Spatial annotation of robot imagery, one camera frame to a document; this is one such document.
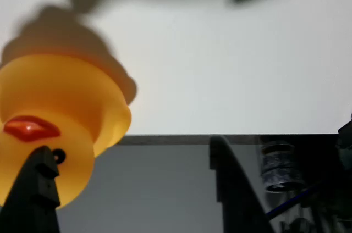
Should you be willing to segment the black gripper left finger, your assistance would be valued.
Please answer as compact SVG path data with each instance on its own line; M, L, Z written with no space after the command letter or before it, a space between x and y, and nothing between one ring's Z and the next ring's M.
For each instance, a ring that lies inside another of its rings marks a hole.
M55 178L57 163L47 146L35 149L17 175L1 208L1 232L60 232Z

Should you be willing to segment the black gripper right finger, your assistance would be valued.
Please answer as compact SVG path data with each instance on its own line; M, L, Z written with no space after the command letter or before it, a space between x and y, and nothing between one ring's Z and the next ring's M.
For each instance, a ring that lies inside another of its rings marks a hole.
M210 169L216 173L217 201L222 204L223 231L274 232L248 177L225 137L210 137L209 158Z

